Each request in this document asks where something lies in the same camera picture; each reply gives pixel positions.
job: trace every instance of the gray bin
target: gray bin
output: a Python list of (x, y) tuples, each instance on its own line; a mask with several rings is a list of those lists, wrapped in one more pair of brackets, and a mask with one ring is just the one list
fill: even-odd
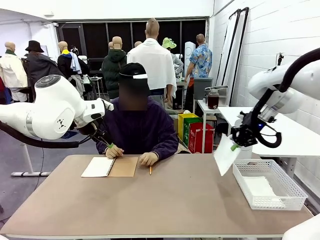
[(212, 86), (211, 77), (195, 77), (194, 78), (194, 99), (202, 100), (205, 97), (205, 88)]

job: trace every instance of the jar with dark liquid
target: jar with dark liquid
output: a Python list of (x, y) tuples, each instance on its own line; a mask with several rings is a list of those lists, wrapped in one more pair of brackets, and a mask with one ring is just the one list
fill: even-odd
[(211, 90), (208, 94), (208, 108), (217, 109), (219, 104), (219, 93), (217, 90)]

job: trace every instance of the person's right hand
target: person's right hand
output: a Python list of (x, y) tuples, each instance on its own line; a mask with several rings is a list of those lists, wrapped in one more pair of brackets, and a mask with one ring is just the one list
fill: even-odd
[(105, 156), (109, 159), (114, 159), (116, 157), (121, 157), (123, 155), (124, 150), (117, 147), (117, 145), (113, 145), (112, 147), (109, 147), (105, 151)]

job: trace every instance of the green hat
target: green hat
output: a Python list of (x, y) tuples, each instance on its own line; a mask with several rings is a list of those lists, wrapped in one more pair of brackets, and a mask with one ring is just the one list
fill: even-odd
[(167, 48), (174, 49), (176, 46), (177, 46), (177, 44), (175, 44), (171, 38), (165, 37), (162, 41), (162, 47), (165, 49), (167, 49)]

